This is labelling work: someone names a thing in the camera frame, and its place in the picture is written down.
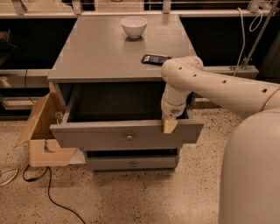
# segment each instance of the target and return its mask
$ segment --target open cardboard box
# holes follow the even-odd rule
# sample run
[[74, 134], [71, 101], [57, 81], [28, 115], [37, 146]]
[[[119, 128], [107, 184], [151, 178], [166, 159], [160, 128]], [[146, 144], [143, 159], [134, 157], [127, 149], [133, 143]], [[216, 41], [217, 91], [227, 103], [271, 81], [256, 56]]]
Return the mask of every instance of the open cardboard box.
[[82, 152], [76, 148], [60, 148], [50, 131], [57, 123], [56, 113], [62, 107], [52, 83], [50, 93], [36, 101], [15, 147], [29, 141], [30, 166], [65, 166], [84, 164]]

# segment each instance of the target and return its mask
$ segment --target white bowl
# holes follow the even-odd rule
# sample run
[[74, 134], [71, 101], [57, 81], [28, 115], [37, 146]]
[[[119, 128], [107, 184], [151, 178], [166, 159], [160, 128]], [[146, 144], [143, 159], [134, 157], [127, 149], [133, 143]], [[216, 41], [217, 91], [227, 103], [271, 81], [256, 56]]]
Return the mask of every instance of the white bowl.
[[125, 17], [121, 21], [124, 32], [130, 38], [139, 38], [147, 27], [147, 19], [144, 17]]

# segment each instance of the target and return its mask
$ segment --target terrazzo floor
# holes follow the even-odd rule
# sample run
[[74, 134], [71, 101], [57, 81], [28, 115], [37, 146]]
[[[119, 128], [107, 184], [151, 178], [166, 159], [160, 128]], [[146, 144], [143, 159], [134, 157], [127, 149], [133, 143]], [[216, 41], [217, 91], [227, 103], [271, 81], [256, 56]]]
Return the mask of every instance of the terrazzo floor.
[[[192, 115], [205, 126], [196, 144], [184, 146], [175, 172], [92, 173], [85, 164], [53, 167], [52, 198], [86, 223], [217, 224], [223, 152], [242, 119], [209, 101], [195, 102]], [[11, 183], [0, 187], [0, 223], [81, 223], [48, 199], [49, 173], [24, 182], [28, 144], [13, 147], [23, 125], [0, 121], [0, 168], [19, 169]], [[26, 177], [43, 170], [32, 168]]]

